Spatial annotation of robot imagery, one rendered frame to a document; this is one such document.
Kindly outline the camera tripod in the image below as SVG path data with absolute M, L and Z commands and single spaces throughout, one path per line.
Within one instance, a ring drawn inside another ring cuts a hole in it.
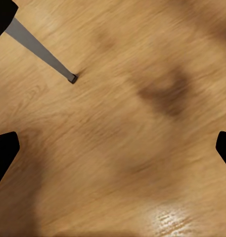
M 0 35 L 6 32 L 11 38 L 65 76 L 69 82 L 74 83 L 78 76 L 68 71 L 31 32 L 17 21 L 14 15 L 18 9 L 19 7 L 13 1 L 0 0 Z

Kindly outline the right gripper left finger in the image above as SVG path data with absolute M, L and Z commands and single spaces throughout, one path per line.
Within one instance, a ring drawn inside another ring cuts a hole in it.
M 0 135 L 0 181 L 20 150 L 15 131 Z

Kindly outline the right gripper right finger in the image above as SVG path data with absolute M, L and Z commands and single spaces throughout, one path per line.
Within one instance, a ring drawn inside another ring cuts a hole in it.
M 226 132 L 221 131 L 216 142 L 216 149 L 226 163 Z

